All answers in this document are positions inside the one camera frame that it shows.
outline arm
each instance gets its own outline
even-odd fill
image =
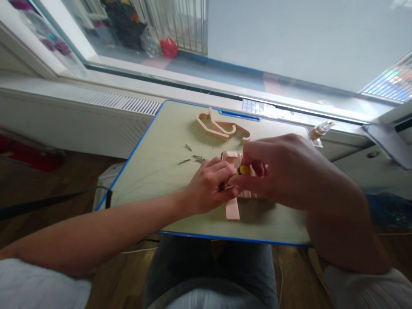
[[[307,212],[306,227],[318,255],[340,268],[379,274],[391,268],[373,233],[359,186],[297,135],[246,144],[242,164],[260,177],[236,176],[230,184]]]
[[[59,222],[3,248],[0,260],[19,258],[70,276],[82,276],[146,235],[236,197],[239,187],[223,192],[218,189],[235,172],[219,158],[207,160],[184,189]]]

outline white sleeve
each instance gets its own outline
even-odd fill
[[[75,280],[18,259],[0,261],[2,309],[83,309],[90,290],[91,283],[86,280]]]
[[[336,309],[412,308],[412,284],[394,268],[384,275],[367,275],[328,266],[325,278]]]

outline forearm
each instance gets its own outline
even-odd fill
[[[81,276],[128,246],[177,220],[181,193],[74,217],[5,247],[0,258]]]
[[[309,212],[306,227],[318,255],[327,263],[359,273],[386,273],[388,254],[372,229],[368,205],[361,199],[351,219]]]

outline wooden model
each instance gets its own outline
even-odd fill
[[[243,154],[237,153],[236,151],[224,151],[222,152],[222,160],[229,162],[234,168],[238,168],[240,166],[240,162],[242,162]],[[227,182],[224,184],[224,188],[226,189],[229,185]],[[258,196],[255,193],[251,193],[250,191],[243,191],[239,194],[238,197],[241,198],[257,198]],[[237,221],[240,220],[239,215],[239,207],[237,204],[237,198],[234,198],[226,203],[226,219],[230,221]]]
[[[209,129],[204,124],[202,119],[210,120],[210,125],[211,125],[212,129]],[[217,138],[217,139],[219,139],[223,142],[226,142],[229,138],[233,137],[233,135],[235,135],[237,129],[241,130],[243,132],[243,134],[245,135],[241,140],[242,144],[250,141],[251,138],[252,138],[252,134],[248,130],[246,130],[245,128],[239,126],[236,123],[215,120],[213,118],[212,108],[211,107],[209,107],[209,113],[208,114],[200,113],[200,114],[196,115],[196,120],[200,124],[200,126],[202,127],[203,131],[205,131],[206,135]],[[224,128],[222,128],[222,126],[231,127],[232,130],[231,131],[226,131]]]

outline desk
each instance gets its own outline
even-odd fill
[[[111,186],[112,207],[151,199],[185,187],[200,166],[192,155],[211,159],[220,156],[224,150],[242,151],[240,133],[236,133],[227,142],[207,136],[195,119],[200,112],[207,113],[207,107],[171,100],[163,103]],[[253,140],[288,133],[296,133],[309,140],[307,129],[299,125],[249,115],[243,118],[242,115],[245,114],[231,114],[219,109],[213,112],[217,120],[235,121],[250,130]],[[189,158],[192,160],[178,164]],[[158,233],[309,245],[304,212],[265,200],[242,199],[239,199],[239,212],[240,221],[227,221],[225,207],[222,205],[209,213],[175,222]]]

